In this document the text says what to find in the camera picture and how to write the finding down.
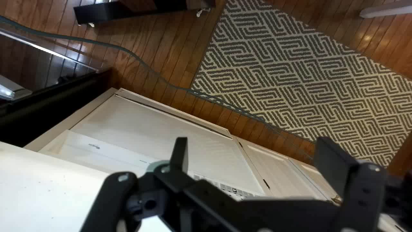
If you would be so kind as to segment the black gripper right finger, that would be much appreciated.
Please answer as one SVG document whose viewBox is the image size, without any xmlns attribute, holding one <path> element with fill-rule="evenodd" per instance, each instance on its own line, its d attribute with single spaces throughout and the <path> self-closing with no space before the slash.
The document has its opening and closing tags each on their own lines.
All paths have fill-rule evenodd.
<svg viewBox="0 0 412 232">
<path fill-rule="evenodd" d="M 313 161 L 341 197 L 340 205 L 319 200 L 233 201 L 206 182 L 184 194 L 229 232 L 376 232 L 384 170 L 371 163 L 359 164 L 327 137 L 317 139 Z"/>
</svg>

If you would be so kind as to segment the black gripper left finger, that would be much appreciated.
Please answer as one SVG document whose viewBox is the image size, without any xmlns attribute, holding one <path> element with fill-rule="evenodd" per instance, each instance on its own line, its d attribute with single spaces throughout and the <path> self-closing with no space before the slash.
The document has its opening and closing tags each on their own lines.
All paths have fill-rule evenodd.
<svg viewBox="0 0 412 232">
<path fill-rule="evenodd" d="M 108 176 L 81 232 L 138 232 L 144 219 L 158 217 L 171 232 L 201 232 L 201 214 L 183 195 L 193 179 L 185 174 L 188 139 L 178 137 L 171 159 L 138 178 L 131 172 Z"/>
</svg>

